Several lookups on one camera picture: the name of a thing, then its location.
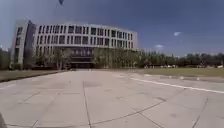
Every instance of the paved plaza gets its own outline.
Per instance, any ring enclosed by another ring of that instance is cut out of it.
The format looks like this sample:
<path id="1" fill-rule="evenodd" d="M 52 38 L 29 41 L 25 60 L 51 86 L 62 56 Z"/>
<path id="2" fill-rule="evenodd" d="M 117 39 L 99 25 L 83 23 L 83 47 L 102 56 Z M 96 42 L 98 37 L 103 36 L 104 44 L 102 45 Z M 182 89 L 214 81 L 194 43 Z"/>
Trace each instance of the paved plaza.
<path id="1" fill-rule="evenodd" d="M 0 83 L 8 128 L 224 128 L 224 83 L 71 71 Z"/>

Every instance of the multi-story building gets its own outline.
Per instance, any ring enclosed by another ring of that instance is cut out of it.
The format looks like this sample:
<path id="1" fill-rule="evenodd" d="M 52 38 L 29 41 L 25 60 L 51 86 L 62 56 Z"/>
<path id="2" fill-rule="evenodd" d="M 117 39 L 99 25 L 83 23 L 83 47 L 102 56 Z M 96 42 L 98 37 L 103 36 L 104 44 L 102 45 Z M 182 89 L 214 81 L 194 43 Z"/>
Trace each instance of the multi-story building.
<path id="1" fill-rule="evenodd" d="M 70 48 L 75 67 L 91 64 L 94 48 L 137 50 L 137 33 L 121 28 L 85 23 L 35 25 L 18 21 L 12 43 L 11 63 L 26 63 L 26 56 L 54 54 L 55 48 Z"/>

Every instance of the white line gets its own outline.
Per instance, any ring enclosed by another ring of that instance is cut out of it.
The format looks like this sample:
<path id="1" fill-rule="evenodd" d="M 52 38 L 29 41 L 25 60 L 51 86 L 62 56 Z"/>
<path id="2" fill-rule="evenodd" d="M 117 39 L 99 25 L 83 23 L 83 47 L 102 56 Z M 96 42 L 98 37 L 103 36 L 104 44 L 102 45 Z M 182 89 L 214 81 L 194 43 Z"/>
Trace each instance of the white line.
<path id="1" fill-rule="evenodd" d="M 141 79 L 136 79 L 136 78 L 130 78 L 130 79 L 135 80 L 135 81 L 141 81 L 141 82 L 147 82 L 147 83 L 153 83 L 153 84 L 160 84 L 160 85 L 166 85 L 166 86 L 177 87 L 177 88 L 184 88 L 184 89 L 191 89 L 191 90 L 198 90 L 198 91 L 214 92 L 214 93 L 224 94 L 223 91 L 208 90 L 208 89 L 203 89 L 203 88 L 185 87 L 185 86 L 180 86 L 180 85 L 167 84 L 167 83 L 161 83 L 161 82 L 149 81 L 149 80 L 141 80 Z"/>

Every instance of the bush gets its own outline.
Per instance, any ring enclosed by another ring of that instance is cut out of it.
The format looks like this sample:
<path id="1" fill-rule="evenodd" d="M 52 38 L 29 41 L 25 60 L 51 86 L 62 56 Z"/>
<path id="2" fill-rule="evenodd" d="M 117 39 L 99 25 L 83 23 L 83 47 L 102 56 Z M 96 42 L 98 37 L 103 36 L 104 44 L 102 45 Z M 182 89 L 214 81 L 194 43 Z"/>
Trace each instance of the bush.
<path id="1" fill-rule="evenodd" d="M 11 64 L 12 70 L 21 70 L 22 69 L 22 65 L 21 64 Z"/>

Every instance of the curb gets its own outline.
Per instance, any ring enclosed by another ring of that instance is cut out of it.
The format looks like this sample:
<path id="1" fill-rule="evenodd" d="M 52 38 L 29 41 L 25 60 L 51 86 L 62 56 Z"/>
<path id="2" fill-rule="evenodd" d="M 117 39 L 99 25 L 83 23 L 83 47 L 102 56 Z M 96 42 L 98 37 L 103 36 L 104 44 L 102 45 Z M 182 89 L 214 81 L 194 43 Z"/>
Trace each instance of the curb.
<path id="1" fill-rule="evenodd" d="M 21 80 L 21 79 L 26 79 L 26 78 L 32 78 L 32 77 L 37 77 L 37 76 L 51 75 L 51 74 L 62 73 L 62 72 L 52 72 L 52 73 L 37 74 L 37 75 L 32 75 L 32 76 L 21 76 L 21 77 L 16 77 L 16 78 L 8 78 L 8 79 L 0 80 L 0 83 L 12 81 L 12 80 Z"/>

